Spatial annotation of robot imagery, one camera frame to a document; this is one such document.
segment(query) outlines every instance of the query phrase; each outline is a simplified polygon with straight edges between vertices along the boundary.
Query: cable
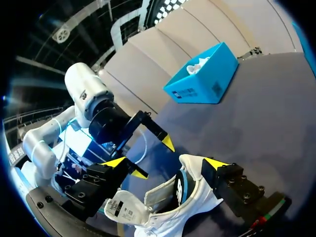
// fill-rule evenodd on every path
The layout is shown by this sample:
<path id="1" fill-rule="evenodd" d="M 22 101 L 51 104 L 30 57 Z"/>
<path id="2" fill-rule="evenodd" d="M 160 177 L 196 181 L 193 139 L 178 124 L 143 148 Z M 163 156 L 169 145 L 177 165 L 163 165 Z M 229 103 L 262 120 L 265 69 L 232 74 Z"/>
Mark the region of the cable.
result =
<path id="1" fill-rule="evenodd" d="M 138 161 L 136 161 L 135 164 L 139 164 L 145 158 L 145 156 L 147 155 L 147 139 L 146 139 L 146 136 L 145 136 L 144 132 L 141 129 L 138 129 L 138 130 L 140 131 L 140 133 L 142 134 L 142 136 L 144 138 L 145 150 L 144 150 L 143 156 Z"/>
<path id="2" fill-rule="evenodd" d="M 65 128 L 65 135 L 64 135 L 64 141 L 63 141 L 63 142 L 64 142 L 63 151 L 62 151 L 62 153 L 61 153 L 61 155 L 60 155 L 60 158 L 57 160 L 56 167 L 59 165 L 60 160 L 61 160 L 61 158 L 62 158 L 63 155 L 64 155 L 64 152 L 65 152 L 65 149 L 66 149 L 66 133 L 67 133 L 67 128 L 68 128 L 69 124 L 70 124 L 72 121 L 73 121 L 73 119 L 70 120 L 70 121 L 67 123 L 67 125 L 66 125 L 66 128 Z"/>

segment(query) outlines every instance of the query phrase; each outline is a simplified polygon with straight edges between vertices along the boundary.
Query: white curved wall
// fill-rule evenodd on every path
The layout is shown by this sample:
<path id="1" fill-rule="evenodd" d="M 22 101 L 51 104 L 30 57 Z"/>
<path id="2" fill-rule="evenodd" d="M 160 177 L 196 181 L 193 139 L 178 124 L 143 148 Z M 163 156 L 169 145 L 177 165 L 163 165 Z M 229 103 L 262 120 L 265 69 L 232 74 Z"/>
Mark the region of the white curved wall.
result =
<path id="1" fill-rule="evenodd" d="M 260 46 L 222 0 L 190 0 L 155 27 L 131 37 L 100 77 L 123 109 L 154 115 L 170 99 L 162 88 L 171 77 L 190 58 L 222 41 L 236 57 Z"/>
<path id="2" fill-rule="evenodd" d="M 303 52 L 292 19 L 275 0 L 223 0 L 253 33 L 264 54 Z"/>

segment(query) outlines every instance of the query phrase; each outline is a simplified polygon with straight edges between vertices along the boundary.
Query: shoe label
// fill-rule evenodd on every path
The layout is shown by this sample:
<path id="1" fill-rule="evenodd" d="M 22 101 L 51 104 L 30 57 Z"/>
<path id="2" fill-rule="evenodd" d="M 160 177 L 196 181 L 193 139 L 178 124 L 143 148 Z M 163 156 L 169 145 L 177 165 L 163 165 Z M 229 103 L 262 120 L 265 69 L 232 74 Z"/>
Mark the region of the shoe label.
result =
<path id="1" fill-rule="evenodd" d="M 136 217 L 134 212 L 124 205 L 124 202 L 117 200 L 110 200 L 108 203 L 107 211 L 112 215 L 116 216 L 118 219 L 123 218 L 128 221 L 133 221 Z"/>

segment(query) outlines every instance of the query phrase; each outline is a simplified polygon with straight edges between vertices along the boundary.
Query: white cloth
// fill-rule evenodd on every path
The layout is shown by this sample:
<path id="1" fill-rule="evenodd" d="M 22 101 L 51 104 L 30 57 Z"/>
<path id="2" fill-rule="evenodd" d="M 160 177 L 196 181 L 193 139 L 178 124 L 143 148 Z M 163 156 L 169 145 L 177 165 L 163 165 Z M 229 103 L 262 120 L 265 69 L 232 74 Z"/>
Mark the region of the white cloth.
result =
<path id="1" fill-rule="evenodd" d="M 194 66 L 189 65 L 187 66 L 187 71 L 190 75 L 196 74 L 203 66 L 204 64 L 209 60 L 210 57 L 207 58 L 199 58 L 198 64 L 195 64 Z"/>
<path id="2" fill-rule="evenodd" d="M 217 199 L 201 175 L 203 157 L 181 155 L 182 168 L 196 182 L 190 197 L 178 208 L 156 213 L 153 207 L 167 205 L 172 196 L 175 176 L 169 181 L 148 191 L 145 203 L 132 193 L 121 190 L 110 199 L 104 208 L 105 215 L 116 222 L 134 225 L 135 237 L 181 237 L 186 221 L 201 212 L 207 212 L 223 200 Z"/>

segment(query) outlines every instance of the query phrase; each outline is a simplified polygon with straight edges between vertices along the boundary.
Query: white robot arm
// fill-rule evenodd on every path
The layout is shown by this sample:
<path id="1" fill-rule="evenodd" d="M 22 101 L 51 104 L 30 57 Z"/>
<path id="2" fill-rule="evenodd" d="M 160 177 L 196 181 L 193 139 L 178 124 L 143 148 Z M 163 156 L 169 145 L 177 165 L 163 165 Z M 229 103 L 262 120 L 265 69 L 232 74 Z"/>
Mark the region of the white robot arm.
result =
<path id="1" fill-rule="evenodd" d="M 65 84 L 75 105 L 41 127 L 29 130 L 23 140 L 23 148 L 35 166 L 35 186 L 48 184 L 56 172 L 57 157 L 48 144 L 58 138 L 73 118 L 81 127 L 89 127 L 97 106 L 114 100 L 113 94 L 84 63 L 68 68 Z"/>

